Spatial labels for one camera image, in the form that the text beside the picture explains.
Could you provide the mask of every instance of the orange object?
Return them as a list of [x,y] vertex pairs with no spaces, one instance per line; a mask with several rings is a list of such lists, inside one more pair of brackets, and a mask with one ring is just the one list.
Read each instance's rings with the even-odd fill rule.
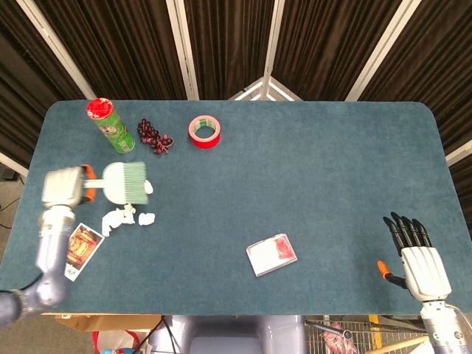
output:
[[387,275],[392,274],[389,269],[389,266],[383,260],[377,261],[377,267],[385,280]]
[[[82,168],[88,177],[88,179],[97,179],[95,171],[89,164],[83,164]],[[95,188],[88,188],[86,192],[86,199],[88,203],[93,203],[95,201],[95,196],[97,196],[97,190]]]

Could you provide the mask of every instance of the red tape roll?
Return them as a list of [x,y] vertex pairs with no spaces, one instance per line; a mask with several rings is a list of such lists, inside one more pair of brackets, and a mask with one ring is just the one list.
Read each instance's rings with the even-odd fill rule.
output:
[[[201,138],[196,134],[201,127],[211,127],[215,132],[208,138]],[[189,135],[200,149],[211,149],[220,141],[220,123],[212,116],[198,116],[190,122]]]

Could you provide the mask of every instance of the bunch of grapes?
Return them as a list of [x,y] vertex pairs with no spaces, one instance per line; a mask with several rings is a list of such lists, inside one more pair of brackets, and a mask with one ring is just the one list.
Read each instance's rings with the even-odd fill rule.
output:
[[173,139],[168,135],[159,135],[159,131],[148,122],[147,119],[142,119],[138,124],[138,134],[143,144],[147,144],[153,148],[154,153],[169,152],[170,146],[174,143]]

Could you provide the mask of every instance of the cardboard box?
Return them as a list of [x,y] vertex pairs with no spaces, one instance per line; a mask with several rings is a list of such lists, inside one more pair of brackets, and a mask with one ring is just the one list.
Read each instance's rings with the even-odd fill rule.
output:
[[121,314],[55,314],[62,325],[80,330],[150,330],[161,320],[161,315]]

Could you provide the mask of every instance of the red and white box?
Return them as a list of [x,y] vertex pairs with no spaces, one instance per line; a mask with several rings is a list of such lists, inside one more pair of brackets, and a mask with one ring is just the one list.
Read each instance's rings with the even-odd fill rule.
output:
[[256,277],[297,261],[286,234],[278,234],[250,245],[246,253]]

